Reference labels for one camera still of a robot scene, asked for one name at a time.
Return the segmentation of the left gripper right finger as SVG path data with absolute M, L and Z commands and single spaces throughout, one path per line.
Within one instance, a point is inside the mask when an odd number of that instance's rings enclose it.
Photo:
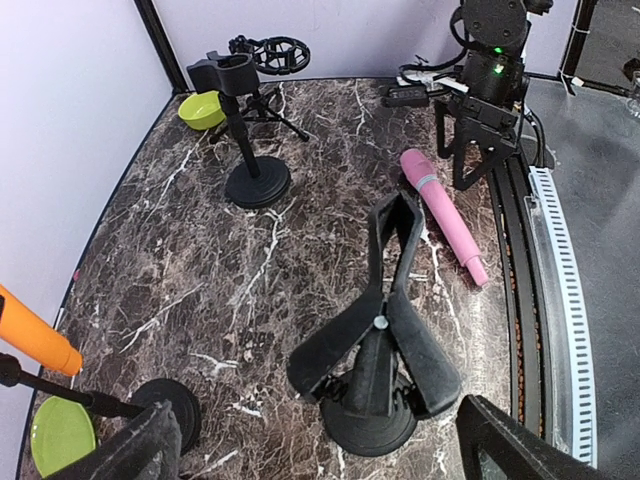
M 484 479 L 485 459 L 509 479 L 603 479 L 593 467 L 552 447 L 480 395 L 460 403 L 456 428 L 464 475 Z

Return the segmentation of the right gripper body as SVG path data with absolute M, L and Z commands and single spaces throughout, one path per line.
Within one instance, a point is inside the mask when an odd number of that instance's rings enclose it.
M 513 108 L 468 94 L 453 94 L 447 108 L 455 119 L 454 136 L 447 146 L 449 155 L 470 143 L 475 143 L 490 158 L 507 159 L 516 152 L 518 115 Z

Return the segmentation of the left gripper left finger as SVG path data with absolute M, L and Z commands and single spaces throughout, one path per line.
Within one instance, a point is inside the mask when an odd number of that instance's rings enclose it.
M 94 452 L 52 479 L 177 479 L 181 432 L 167 400 L 145 409 Z

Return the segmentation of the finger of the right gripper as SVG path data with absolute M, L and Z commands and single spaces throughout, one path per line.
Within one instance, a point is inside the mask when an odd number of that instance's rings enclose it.
M 445 119 L 456 117 L 451 112 L 449 101 L 437 100 L 434 102 L 435 125 L 436 125 L 436 145 L 437 154 L 442 159 L 448 159 L 455 153 L 456 148 L 456 123 L 453 123 L 453 133 L 447 136 Z
M 455 123 L 453 186 L 467 190 L 515 152 L 512 126 L 493 128 L 473 119 Z

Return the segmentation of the black round-base stand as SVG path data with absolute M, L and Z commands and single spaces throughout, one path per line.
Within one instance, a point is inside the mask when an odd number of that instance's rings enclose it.
M 45 380 L 24 371 L 16 357 L 2 353 L 1 384 L 6 387 L 24 385 L 34 391 L 78 403 L 89 412 L 105 418 L 134 419 L 155 403 L 169 401 L 180 427 L 181 454 L 189 452 L 200 436 L 202 414 L 199 400 L 187 386 L 176 380 L 150 380 L 133 393 L 131 403 L 126 403 L 99 391 L 82 392 Z
M 290 355 L 286 372 L 343 450 L 390 454 L 419 421 L 455 404 L 461 378 L 418 316 L 407 283 L 424 218 L 398 191 L 368 215 L 369 280 L 363 293 Z
M 259 89 L 260 80 L 248 53 L 222 55 L 217 51 L 187 67 L 197 93 L 217 91 L 231 137 L 236 141 L 244 163 L 229 174 L 225 193 L 235 205 L 249 210 L 268 207 L 287 192 L 290 170 L 283 160 L 257 156 L 252 149 L 248 128 L 238 98 Z

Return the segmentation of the pink microphone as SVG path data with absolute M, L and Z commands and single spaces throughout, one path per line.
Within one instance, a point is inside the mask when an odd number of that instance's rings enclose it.
M 401 154 L 400 165 L 407 180 L 436 220 L 459 263 L 467 269 L 477 286 L 484 286 L 489 278 L 479 247 L 439 182 L 433 163 L 421 151 L 409 149 Z

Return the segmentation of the orange microphone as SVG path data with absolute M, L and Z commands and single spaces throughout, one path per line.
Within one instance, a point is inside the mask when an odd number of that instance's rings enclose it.
M 83 357 L 69 340 L 1 286 L 1 339 L 42 366 L 77 375 Z

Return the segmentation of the black tripod shock-mount stand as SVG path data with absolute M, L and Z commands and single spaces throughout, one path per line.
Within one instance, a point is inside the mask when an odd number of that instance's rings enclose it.
M 256 40 L 238 35 L 229 41 L 229 52 L 231 54 L 250 54 L 253 57 L 256 70 L 269 76 L 287 76 L 299 73 L 309 65 L 311 60 L 309 47 L 301 40 L 287 36 Z M 265 94 L 261 93 L 259 89 L 255 90 L 246 100 L 246 107 L 241 112 L 243 119 L 249 123 L 282 123 L 303 142 L 307 142 L 310 136 L 306 132 L 271 108 L 271 100 L 280 93 L 279 87 L 275 87 Z

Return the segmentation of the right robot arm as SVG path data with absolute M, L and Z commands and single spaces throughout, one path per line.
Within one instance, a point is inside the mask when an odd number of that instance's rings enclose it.
M 467 86 L 434 104 L 438 156 L 452 158 L 453 186 L 464 191 L 518 147 L 515 104 L 524 98 L 522 54 L 530 22 L 523 1 L 464 1 L 450 27 L 466 49 L 457 80 Z

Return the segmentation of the lime green plate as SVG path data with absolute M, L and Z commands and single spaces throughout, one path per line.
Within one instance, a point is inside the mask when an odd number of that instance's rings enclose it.
M 97 439 L 82 405 L 49 397 L 36 411 L 30 444 L 35 466 L 47 478 L 95 451 Z

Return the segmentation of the lime green bowl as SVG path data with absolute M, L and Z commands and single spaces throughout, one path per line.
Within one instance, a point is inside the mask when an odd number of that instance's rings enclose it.
M 178 115 L 187 126 L 196 131 L 215 128 L 226 120 L 217 91 L 190 95 L 181 103 Z

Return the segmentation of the black front rail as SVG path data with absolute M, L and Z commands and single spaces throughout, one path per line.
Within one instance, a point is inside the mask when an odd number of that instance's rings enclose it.
M 552 445 L 552 359 L 545 295 L 526 199 L 529 164 L 519 153 L 488 176 L 502 263 L 510 354 L 511 416 Z

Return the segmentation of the black right frame post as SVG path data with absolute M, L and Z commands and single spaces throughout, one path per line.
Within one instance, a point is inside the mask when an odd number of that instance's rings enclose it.
M 189 91 L 186 79 L 152 0 L 134 0 L 144 27 L 168 77 L 174 95 Z

